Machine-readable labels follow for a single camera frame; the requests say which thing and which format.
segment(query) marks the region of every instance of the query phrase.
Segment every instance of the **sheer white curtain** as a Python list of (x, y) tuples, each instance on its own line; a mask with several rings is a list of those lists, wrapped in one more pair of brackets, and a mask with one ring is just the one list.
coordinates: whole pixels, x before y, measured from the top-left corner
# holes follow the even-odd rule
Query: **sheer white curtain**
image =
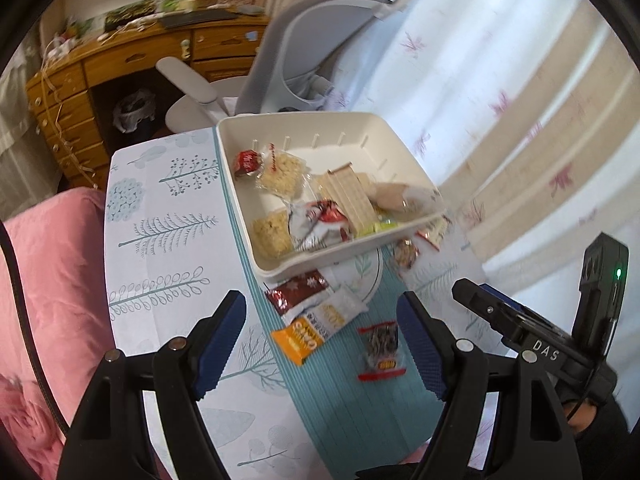
[[(334, 82), (327, 108), (389, 122), (488, 281), (566, 328), (600, 231), (640, 251), (640, 76), (587, 0), (417, 0), (361, 34)], [(634, 262), (627, 283), (640, 276)], [(630, 422), (640, 340), (626, 329), (640, 326), (639, 294), (627, 287), (610, 358)]]
[(24, 89), (40, 69), (35, 30), (24, 38), (0, 76), (0, 218), (12, 216), (56, 193), (60, 171), (36, 132)]

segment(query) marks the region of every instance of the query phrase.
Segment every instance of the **desk drawer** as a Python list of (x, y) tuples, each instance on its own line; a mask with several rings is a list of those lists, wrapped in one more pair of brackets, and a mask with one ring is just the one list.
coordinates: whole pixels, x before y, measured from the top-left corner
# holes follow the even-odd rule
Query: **desk drawer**
[(227, 77), (247, 75), (254, 59), (253, 57), (209, 59), (208, 61), (195, 61), (191, 63), (191, 68), (211, 83)]
[[(98, 185), (98, 189), (101, 191), (107, 191), (107, 181), (109, 179), (109, 166), (102, 166), (95, 170), (92, 180)], [(69, 185), (71, 187), (91, 187), (89, 181), (85, 179), (84, 175), (78, 174), (69, 179)]]
[[(91, 146), (81, 152), (76, 153), (78, 162), (86, 168), (96, 170), (101, 166), (104, 166), (110, 162), (109, 154), (104, 149), (102, 143)], [(76, 165), (71, 161), (70, 156), (66, 156), (59, 161), (60, 168), (67, 178), (80, 175), (80, 171), (76, 168)]]
[(255, 25), (199, 28), (194, 32), (193, 59), (255, 56), (263, 34), (264, 27)]
[[(68, 142), (71, 151), (74, 153), (81, 152), (94, 144), (102, 142), (95, 119), (89, 119), (72, 126), (68, 130), (63, 130), (62, 137)], [(68, 151), (62, 146), (62, 141), (57, 135), (48, 137), (46, 141), (56, 160), (65, 158), (68, 155)]]
[(80, 63), (75, 63), (60, 72), (52, 74), (49, 76), (49, 81), (55, 88), (55, 91), (53, 91), (45, 81), (43, 94), (40, 79), (38, 79), (34, 86), (27, 89), (29, 108), (34, 115), (42, 113), (46, 106), (51, 108), (57, 104), (54, 94), (58, 96), (60, 101), (64, 101), (72, 95), (86, 90), (86, 82), (84, 81), (84, 73), (82, 72)]
[(182, 57), (180, 42), (191, 41), (191, 31), (172, 32), (116, 46), (84, 62), (87, 84), (99, 85), (117, 77), (153, 68), (166, 56)]
[(58, 117), (58, 124), (62, 130), (67, 130), (76, 124), (92, 119), (94, 116), (94, 110), (91, 108), (91, 101), (89, 101), (87, 91), (75, 95), (64, 101), (61, 105), (50, 108), (48, 114), (43, 112), (38, 116), (38, 124), (45, 138), (51, 137), (56, 133), (52, 122), (56, 120), (58, 110), (60, 110), (61, 106), (62, 110)]

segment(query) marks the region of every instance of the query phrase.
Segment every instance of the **black cable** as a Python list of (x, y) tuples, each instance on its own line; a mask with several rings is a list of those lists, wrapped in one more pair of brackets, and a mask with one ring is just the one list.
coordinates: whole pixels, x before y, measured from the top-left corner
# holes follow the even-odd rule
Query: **black cable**
[(14, 292), (15, 309), (18, 313), (18, 322), (20, 323), (20, 332), (22, 332), (22, 339), (24, 340), (24, 346), (27, 349), (27, 355), (33, 373), (38, 381), (38, 386), (42, 392), (47, 406), (53, 419), (60, 428), (63, 435), (69, 431), (69, 425), (66, 423), (65, 417), (60, 411), (56, 399), (53, 397), (47, 378), (42, 370), (42, 364), (38, 357), (38, 351), (36, 350), (35, 342), (33, 341), (33, 333), (31, 333), (31, 325), (29, 323), (29, 316), (27, 314), (27, 305), (24, 302), (24, 291), (22, 290), (22, 281), (20, 280), (20, 270), (18, 269), (18, 260), (15, 257), (14, 246), (9, 238), (9, 233), (6, 231), (4, 224), (0, 221), (0, 248), (2, 254), (4, 254), (4, 260), (6, 261), (6, 268), (9, 271), (9, 279), (11, 280), (11, 288)]

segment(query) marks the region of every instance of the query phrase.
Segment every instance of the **chair backrest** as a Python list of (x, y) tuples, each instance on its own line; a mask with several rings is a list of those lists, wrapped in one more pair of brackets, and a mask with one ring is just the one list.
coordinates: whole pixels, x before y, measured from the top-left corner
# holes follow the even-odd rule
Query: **chair backrest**
[(300, 98), (291, 91), (292, 80), (310, 78), (336, 48), (374, 19), (380, 6), (389, 4), (389, 0), (302, 0), (284, 10), (267, 27), (236, 114), (318, 109), (322, 100)]

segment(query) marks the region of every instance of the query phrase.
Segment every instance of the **gray chair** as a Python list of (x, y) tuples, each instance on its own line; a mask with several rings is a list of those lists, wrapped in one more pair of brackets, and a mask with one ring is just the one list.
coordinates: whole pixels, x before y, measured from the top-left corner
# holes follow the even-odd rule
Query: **gray chair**
[[(323, 64), (364, 27), (403, 10), (409, 0), (302, 0), (267, 27), (248, 76), (209, 83), (180, 60), (156, 68), (186, 95), (166, 114), (174, 133), (215, 126), (236, 114), (320, 109), (333, 89)], [(230, 109), (227, 98), (236, 98)]]

